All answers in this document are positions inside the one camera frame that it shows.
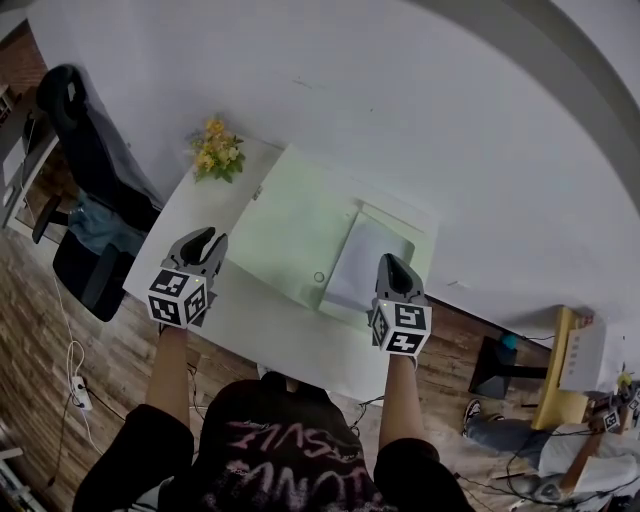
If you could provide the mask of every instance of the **cable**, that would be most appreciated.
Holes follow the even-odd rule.
[[[367,406],[372,404],[373,402],[377,402],[378,400],[382,400],[384,398],[384,395],[379,396],[378,398],[374,398],[372,400],[367,400],[366,402],[362,402],[361,404],[358,404],[361,408],[360,411],[360,416],[358,417],[358,419],[353,423],[353,425],[351,425],[349,427],[349,430],[351,430],[351,432],[356,433],[356,436],[358,436],[358,438],[360,438],[360,429],[358,428],[358,423],[360,423],[360,420],[362,420],[362,418],[364,418],[364,415],[367,412]]]
[[[71,393],[67,397],[67,403],[64,405],[64,411],[62,412],[62,422],[60,425],[60,443],[58,444],[58,456],[56,457],[56,468],[53,472],[53,476],[47,482],[47,486],[45,487],[43,492],[46,492],[48,489],[53,487],[53,484],[56,483],[56,477],[58,476],[58,472],[60,471],[60,460],[62,458],[62,440],[64,438],[64,427],[66,425],[66,417],[67,410],[69,409],[69,403],[71,402]]]
[[[592,500],[594,498],[609,496],[609,495],[615,493],[616,491],[618,491],[618,490],[620,490],[620,489],[622,489],[624,487],[627,487],[627,486],[633,484],[634,482],[636,482],[638,479],[640,479],[640,476],[638,476],[635,479],[633,479],[631,482],[623,484],[623,485],[619,485],[618,487],[610,489],[609,491],[599,491],[599,492],[594,493],[593,496],[590,496],[589,498],[586,498],[584,500],[581,500],[581,501],[569,500],[565,504],[553,503],[553,502],[549,502],[549,501],[542,501],[542,500],[537,500],[537,499],[529,497],[529,496],[523,496],[520,493],[516,492],[516,490],[513,488],[513,484],[511,483],[511,476],[512,475],[509,472],[509,469],[510,469],[511,464],[513,463],[513,461],[518,457],[518,455],[522,452],[522,450],[524,450],[526,448],[527,444],[529,444],[529,442],[531,441],[533,436],[535,434],[537,434],[537,433],[538,432],[535,432],[535,431],[532,432],[531,435],[529,435],[529,437],[527,437],[526,441],[523,443],[523,445],[520,447],[520,449],[518,449],[518,451],[515,452],[513,454],[513,456],[509,459],[509,462],[507,462],[506,480],[507,480],[507,485],[509,486],[509,490],[511,492],[505,491],[504,489],[500,489],[498,487],[494,487],[492,485],[482,484],[480,482],[476,482],[474,480],[470,480],[470,479],[468,479],[468,478],[466,478],[466,477],[464,477],[464,476],[462,476],[460,474],[457,474],[458,478],[461,478],[462,480],[464,480],[465,482],[469,482],[470,484],[478,485],[478,486],[484,487],[486,489],[492,489],[494,491],[497,491],[499,493],[506,494],[506,495],[509,495],[509,496],[515,496],[515,497],[520,498],[522,500],[530,501],[530,502],[538,504],[538,505],[556,506],[556,507],[559,507],[558,510],[577,507],[578,505],[586,503],[587,501],[590,501],[590,500]],[[590,430],[584,430],[584,431],[579,431],[579,432],[553,433],[553,434],[551,434],[551,437],[564,437],[564,436],[576,436],[576,435],[577,436],[587,436],[587,435],[588,436],[592,436],[592,435],[595,435],[595,433],[590,431]]]
[[[35,223],[36,223],[36,219],[35,216],[33,215],[33,210],[31,208],[31,205],[29,204],[29,200],[27,199],[27,195],[24,191],[24,167],[25,167],[25,162],[27,161],[27,156],[29,154],[29,149],[31,147],[31,138],[33,137],[33,129],[35,126],[35,122],[32,124],[31,126],[31,132],[29,133],[29,140],[27,141],[27,149],[25,151],[25,157],[22,160],[22,169],[20,170],[20,190],[22,191],[22,193],[24,194],[24,202],[27,205],[27,209],[29,210],[29,215],[31,216],[31,222],[33,222],[33,225],[35,227]],[[82,358],[80,359],[80,362],[78,363],[78,366],[76,366],[75,371],[73,372],[73,376],[77,377],[78,376],[78,370],[80,369],[80,367],[82,366],[82,363],[84,362],[84,348],[82,347],[82,345],[80,344],[79,341],[76,341],[73,339],[73,333],[71,332],[71,324],[69,323],[69,318],[67,317],[67,312],[64,309],[64,305],[62,304],[62,294],[60,293],[60,287],[58,286],[58,278],[55,275],[55,272],[53,271],[52,268],[52,275],[53,275],[53,284],[55,285],[56,288],[56,293],[58,294],[58,302],[60,303],[60,311],[62,311],[62,317],[64,318],[64,322],[65,325],[67,326],[67,331],[69,332],[69,346],[67,348],[67,360],[66,360],[66,368],[67,368],[67,384],[69,385],[69,393],[70,393],[70,398],[72,399],[72,403],[74,406],[79,407],[80,406],[80,401],[78,400],[78,398],[76,397],[74,391],[73,391],[73,382],[71,380],[71,366],[73,365],[73,346],[74,345],[78,345],[78,347],[80,347],[80,350],[82,351]],[[96,451],[102,455],[102,452],[98,449],[98,447],[95,445],[95,443],[93,442],[93,439],[91,437],[91,428],[89,427],[89,422],[87,421],[87,417],[85,415],[85,412],[83,410],[81,410],[82,412],[82,417],[84,418],[84,423],[87,427],[87,435],[89,437],[89,442],[91,443],[91,445],[96,449]]]
[[[114,415],[116,415],[118,418],[120,418],[122,421],[126,421],[126,418],[124,416],[122,416],[122,414],[120,414],[119,412],[117,412],[113,407],[111,407],[110,405],[108,405],[102,398],[100,398],[98,395],[95,394],[95,392],[90,389],[90,388],[85,388],[87,390],[87,393],[89,393],[90,395],[93,395],[93,398],[95,398],[98,402],[100,402],[102,405],[104,405],[104,407],[106,407],[107,409],[109,409]]]
[[[494,512],[494,510],[493,510],[491,507],[489,507],[489,506],[485,505],[485,504],[484,504],[484,503],[482,503],[478,498],[476,498],[476,497],[475,497],[475,495],[474,495],[474,494],[473,494],[469,489],[466,489],[466,488],[464,488],[464,487],[462,487],[462,486],[460,486],[460,488],[461,488],[463,491],[465,491],[465,492],[469,493],[469,496],[471,496],[475,501],[477,501],[478,503],[480,503],[480,505],[482,505],[484,508],[486,508],[489,512]]]
[[[550,340],[551,338],[555,338],[556,335],[553,334],[551,336],[547,336],[546,338],[530,338],[529,336],[522,336],[525,340],[531,340],[531,341],[546,341],[546,340]]]
[[[198,416],[200,416],[204,420],[204,416],[200,412],[198,404],[196,404],[196,395],[198,393],[198,388],[196,387],[196,373],[198,373],[198,368],[196,368],[195,366],[193,366],[193,368],[195,368],[195,371],[193,372],[191,371],[191,368],[187,368],[187,371],[191,374],[191,381],[193,382],[193,408],[198,413]]]

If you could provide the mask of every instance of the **jeans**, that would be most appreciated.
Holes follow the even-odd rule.
[[[467,436],[498,452],[517,453],[518,457],[537,470],[542,448],[551,437],[551,432],[533,430],[531,423],[524,420],[486,421],[477,415],[467,423]]]

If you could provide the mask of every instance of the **power strip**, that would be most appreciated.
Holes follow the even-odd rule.
[[[91,404],[89,393],[87,393],[87,388],[84,385],[84,379],[79,376],[72,377],[71,385],[73,386],[73,396],[78,401],[78,403],[74,403],[74,405],[77,405],[83,411],[92,410],[93,405]]]

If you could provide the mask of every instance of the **flower bouquet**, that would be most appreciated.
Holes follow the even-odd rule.
[[[209,119],[204,132],[199,132],[192,140],[196,181],[206,176],[222,178],[231,183],[233,174],[242,172],[244,155],[238,149],[243,141],[226,132],[224,123]]]

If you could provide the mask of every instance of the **black office chair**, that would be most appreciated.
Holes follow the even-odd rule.
[[[122,183],[108,151],[87,115],[86,91],[78,71],[58,66],[42,79],[36,96],[56,131],[71,174],[89,199],[96,201],[140,231],[148,232],[159,215],[149,198]],[[53,196],[43,208],[33,230],[38,243],[49,223],[68,224],[57,211],[61,198]],[[56,251],[53,269],[60,281],[97,318],[113,318],[125,291],[122,288],[134,257],[108,244],[98,255],[67,231]]]

